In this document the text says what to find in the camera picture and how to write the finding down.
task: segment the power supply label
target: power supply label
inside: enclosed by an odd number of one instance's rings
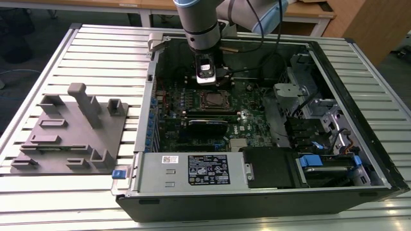
[[[229,184],[226,155],[189,155],[188,183],[190,185]]]

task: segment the motherboard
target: motherboard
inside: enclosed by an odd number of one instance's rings
[[[265,91],[245,81],[210,90],[158,80],[160,151],[236,152],[245,146],[270,146]]]

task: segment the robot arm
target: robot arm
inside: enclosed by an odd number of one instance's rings
[[[268,34],[280,22],[277,0],[173,0],[190,50],[194,52],[196,76],[200,85],[216,83],[216,68],[222,65],[217,18],[238,24],[254,33]],[[288,0],[281,0],[282,11]]]

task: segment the slotted metal platform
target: slotted metal platform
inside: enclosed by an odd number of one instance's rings
[[[100,102],[113,96],[130,105],[121,137],[117,167],[132,162],[133,143],[149,58],[152,32],[181,30],[82,25],[70,29],[0,139],[0,230],[397,230],[411,227],[411,192],[336,215],[204,222],[134,223],[114,202],[110,176],[13,177],[11,159],[34,126],[41,95],[64,94],[70,82],[86,84]],[[238,36],[256,35],[238,33]],[[390,159],[411,186],[411,112],[378,75],[356,44],[341,38],[282,36],[314,40],[368,120]],[[126,182],[117,182],[118,188]]]

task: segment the wooden cabinet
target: wooden cabinet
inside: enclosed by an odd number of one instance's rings
[[[411,0],[326,0],[336,18],[324,37],[352,38],[377,65],[411,30]]]

